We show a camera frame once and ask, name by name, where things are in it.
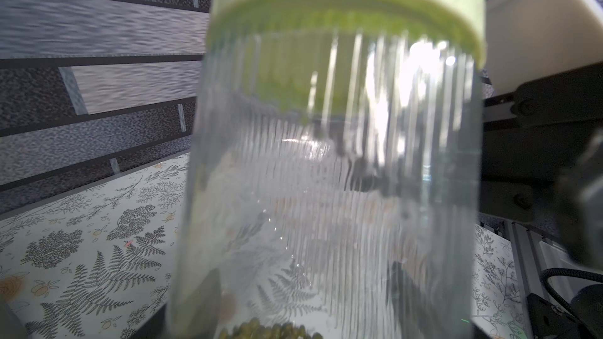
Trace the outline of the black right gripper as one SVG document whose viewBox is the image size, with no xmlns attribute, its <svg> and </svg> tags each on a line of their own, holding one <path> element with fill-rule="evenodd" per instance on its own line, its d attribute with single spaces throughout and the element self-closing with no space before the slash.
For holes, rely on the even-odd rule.
<svg viewBox="0 0 603 339">
<path fill-rule="evenodd" d="M 480 211 L 547 218 L 571 259 L 602 267 L 602 64 L 484 101 Z"/>
</svg>

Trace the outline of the clear ribbed glass jar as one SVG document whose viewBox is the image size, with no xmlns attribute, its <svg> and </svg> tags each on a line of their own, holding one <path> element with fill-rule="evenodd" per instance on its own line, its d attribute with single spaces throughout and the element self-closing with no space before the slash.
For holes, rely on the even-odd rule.
<svg viewBox="0 0 603 339">
<path fill-rule="evenodd" d="M 204 61 L 172 338 L 470 338 L 474 59 L 408 35 L 225 37 Z"/>
</svg>

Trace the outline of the light green jar lid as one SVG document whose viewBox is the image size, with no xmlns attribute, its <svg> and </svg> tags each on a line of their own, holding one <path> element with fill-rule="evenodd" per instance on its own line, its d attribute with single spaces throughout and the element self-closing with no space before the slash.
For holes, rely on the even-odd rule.
<svg viewBox="0 0 603 339">
<path fill-rule="evenodd" d="M 431 43 L 484 67 L 486 0 L 212 0 L 202 85 L 285 112 L 340 115 L 363 42 Z"/>
</svg>

